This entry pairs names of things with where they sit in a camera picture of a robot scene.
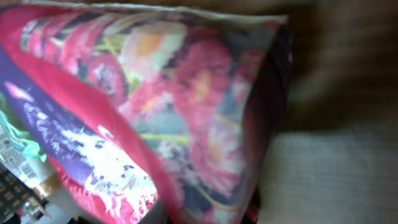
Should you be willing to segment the red purple pad package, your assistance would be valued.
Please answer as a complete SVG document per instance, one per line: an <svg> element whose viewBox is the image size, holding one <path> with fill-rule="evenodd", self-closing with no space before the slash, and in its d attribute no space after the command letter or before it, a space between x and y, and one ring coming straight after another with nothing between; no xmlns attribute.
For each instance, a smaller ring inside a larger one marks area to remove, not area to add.
<svg viewBox="0 0 398 224"><path fill-rule="evenodd" d="M286 109L286 15L1 9L1 93L77 202L137 223L240 223Z"/></svg>

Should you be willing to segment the teal wipes packet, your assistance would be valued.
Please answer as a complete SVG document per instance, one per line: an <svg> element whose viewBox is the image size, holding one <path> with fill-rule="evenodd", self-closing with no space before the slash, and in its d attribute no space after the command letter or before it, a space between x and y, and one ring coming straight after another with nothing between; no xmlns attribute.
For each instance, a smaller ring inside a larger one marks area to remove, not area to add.
<svg viewBox="0 0 398 224"><path fill-rule="evenodd" d="M47 155L12 110L1 109L1 126L16 151L24 157L47 160Z"/></svg>

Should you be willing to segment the white tube gold cap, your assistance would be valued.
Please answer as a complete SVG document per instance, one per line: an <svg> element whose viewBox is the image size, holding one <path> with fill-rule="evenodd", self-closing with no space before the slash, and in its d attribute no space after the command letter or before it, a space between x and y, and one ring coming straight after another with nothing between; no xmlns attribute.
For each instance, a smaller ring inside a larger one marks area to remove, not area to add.
<svg viewBox="0 0 398 224"><path fill-rule="evenodd" d="M1 164L40 198L46 198L62 188L57 173L50 163L19 154L3 128L1 128Z"/></svg>

